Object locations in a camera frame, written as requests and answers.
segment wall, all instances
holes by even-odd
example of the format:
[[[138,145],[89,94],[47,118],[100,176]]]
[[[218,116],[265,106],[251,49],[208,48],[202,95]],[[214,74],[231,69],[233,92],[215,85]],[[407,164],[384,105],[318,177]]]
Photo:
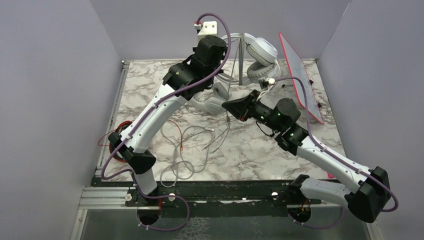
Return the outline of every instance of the wall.
[[[0,239],[68,239],[121,61],[88,0],[0,3]]]
[[[263,37],[281,52],[278,32],[282,32],[301,57],[319,58],[349,2],[91,0],[116,51],[125,60],[186,58],[196,44],[194,21],[210,12],[220,15],[232,33]],[[219,35],[224,34],[222,27]]]
[[[386,240],[424,235],[423,11],[422,0],[353,0],[318,62],[347,156],[385,168],[399,198],[378,217]]]

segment table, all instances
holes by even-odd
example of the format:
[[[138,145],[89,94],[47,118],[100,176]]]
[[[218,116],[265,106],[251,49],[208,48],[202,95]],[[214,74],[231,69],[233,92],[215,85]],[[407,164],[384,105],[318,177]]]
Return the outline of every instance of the table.
[[[168,72],[170,66],[180,62],[181,59],[171,60],[144,60],[132,61],[129,66],[128,75],[123,87],[123,93],[119,104],[118,114],[114,127],[126,120],[134,120],[153,98],[162,83],[162,78]],[[284,60],[279,61],[281,74],[288,76],[287,64]],[[244,61],[244,73],[253,63],[253,60]],[[313,81],[312,88],[315,98],[322,105],[321,114],[324,124],[312,120],[312,132],[320,141],[330,148],[344,155],[343,146],[336,127],[332,110],[318,71],[316,62],[313,59],[304,60],[305,68],[309,78]],[[230,74],[233,61],[228,61],[224,66],[226,73]],[[253,89],[259,89],[257,84],[249,86],[231,86],[231,99],[238,99],[246,96]],[[212,93],[211,90],[202,93],[201,98]],[[293,98],[301,111],[301,116],[297,121],[302,127],[306,127],[306,111],[299,105],[294,92],[291,80],[281,81],[276,87],[267,93],[262,102],[271,108],[275,106],[281,98]],[[185,105],[175,112],[170,120],[176,122],[183,131],[189,126],[199,125],[203,127],[213,127],[214,136],[217,137],[227,128],[226,114],[211,115],[202,113],[190,105]],[[270,133],[270,129],[261,126],[262,129]],[[198,129],[190,129],[190,133],[198,132]],[[163,133],[174,143],[180,141],[180,132],[176,126],[167,122],[163,126]],[[205,162],[206,150],[204,146],[211,140],[210,134],[199,134],[183,142],[184,160],[190,161],[195,170],[202,168]],[[210,147],[214,150],[221,143],[218,139]],[[153,138],[149,150],[156,156],[157,162],[153,166],[156,180],[159,180],[161,172],[173,161],[174,146],[166,140],[160,132]],[[109,155],[105,148],[103,163]],[[112,160],[106,169],[106,175],[115,173],[121,169],[128,168],[126,163]],[[180,164],[178,171],[181,177],[187,177],[190,172]],[[230,132],[223,145],[213,154],[209,154],[207,165],[204,171],[195,173],[190,181],[239,181],[239,180],[286,180],[295,179],[300,174],[307,174],[317,179],[327,179],[327,173],[315,164],[300,157],[284,152],[272,138],[264,135],[256,126],[255,121],[249,119],[246,122],[236,120],[231,116]],[[164,181],[173,181],[175,176],[172,172],[164,173]],[[128,173],[112,178],[111,181],[131,181]]]

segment gray wall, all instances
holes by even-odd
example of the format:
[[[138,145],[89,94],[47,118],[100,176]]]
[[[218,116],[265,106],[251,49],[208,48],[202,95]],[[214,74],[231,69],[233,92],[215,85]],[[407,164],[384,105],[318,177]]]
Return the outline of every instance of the gray wall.
[[[353,0],[318,62],[347,156],[385,168],[399,198],[378,217],[386,240],[424,236],[423,11]]]
[[[196,44],[194,21],[210,12],[219,14],[232,33],[263,37],[280,52],[278,32],[282,32],[301,57],[319,58],[349,2],[91,0],[116,51],[125,60],[186,58]]]
[[[0,3],[0,239],[68,239],[121,62],[88,0]]]

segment white headphones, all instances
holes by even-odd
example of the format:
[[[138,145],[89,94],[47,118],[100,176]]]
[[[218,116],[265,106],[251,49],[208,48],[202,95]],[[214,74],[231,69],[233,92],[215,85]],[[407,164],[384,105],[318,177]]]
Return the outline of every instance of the white headphones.
[[[275,78],[280,76],[280,67],[277,61],[277,49],[271,45],[267,40],[262,37],[254,37],[248,33],[231,33],[231,41],[233,39],[240,39],[239,42],[239,80],[232,79],[231,76],[221,73],[216,78],[224,83],[239,83],[239,85],[249,85],[252,83],[259,83],[259,80],[264,78]],[[256,61],[247,69],[247,77],[243,77],[243,59],[244,59],[244,44],[246,43],[247,53]],[[220,82],[215,82],[212,86],[214,96],[210,96],[200,102],[195,99],[195,94],[190,103],[196,109],[210,113],[219,114],[225,112],[222,108],[222,103],[230,99],[230,94],[224,85]]]

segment marble surface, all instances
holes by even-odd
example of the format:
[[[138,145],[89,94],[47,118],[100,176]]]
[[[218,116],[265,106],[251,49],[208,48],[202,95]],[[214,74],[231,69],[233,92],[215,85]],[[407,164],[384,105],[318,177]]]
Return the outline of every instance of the marble surface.
[[[128,75],[123,89],[122,99],[119,105],[115,126],[125,120],[134,120],[150,102],[160,84],[162,77],[168,72],[168,68],[181,60],[146,60],[133,61],[129,66]],[[228,61],[224,67],[226,73],[230,74],[234,61]],[[247,69],[252,60],[246,60],[244,68]],[[317,102],[321,103],[321,114],[324,124],[320,124],[313,119],[311,126],[313,134],[329,147],[344,154],[339,133],[336,128],[333,113],[330,108],[326,92],[315,61],[305,60],[305,67],[308,76],[313,80],[313,91]],[[283,76],[289,75],[287,64],[280,61],[281,73]],[[231,99],[238,99],[249,94],[252,89],[259,89],[257,84],[249,86],[231,86]],[[212,91],[207,90],[200,98],[211,95]],[[300,126],[306,128],[306,111],[296,100],[293,83],[291,80],[281,81],[276,87],[267,93],[262,102],[271,108],[275,106],[281,98],[293,98],[301,111],[301,116],[297,121]],[[231,118],[231,125],[228,137],[223,145],[215,152],[210,153],[203,172],[195,173],[189,181],[236,181],[236,180],[281,180],[295,179],[300,174],[307,174],[317,179],[327,179],[327,173],[313,163],[300,157],[283,151],[272,138],[264,135],[256,126],[255,122],[249,119],[246,122]],[[210,115],[202,113],[190,105],[185,105],[175,112],[170,120],[176,122],[182,131],[189,126],[199,125],[212,127],[215,129],[213,137],[227,128],[226,114]],[[270,133],[270,129],[261,126],[262,129]],[[163,133],[174,143],[180,141],[178,128],[168,121],[163,126]],[[197,133],[201,129],[190,129],[188,134]],[[211,134],[202,133],[183,142],[184,160],[191,162],[195,170],[200,170],[205,163],[206,144],[211,141]],[[216,149],[222,139],[217,139],[210,151]],[[161,172],[173,161],[174,146],[166,140],[160,132],[154,137],[150,151],[157,157],[157,162],[153,166],[154,176],[159,180]],[[121,169],[128,168],[126,163],[112,160],[106,169],[106,175],[115,173]],[[179,165],[178,173],[180,177],[188,177],[190,172],[184,166]],[[167,171],[163,174],[164,181],[173,181],[175,176]],[[127,173],[117,176],[112,181],[130,181]]]

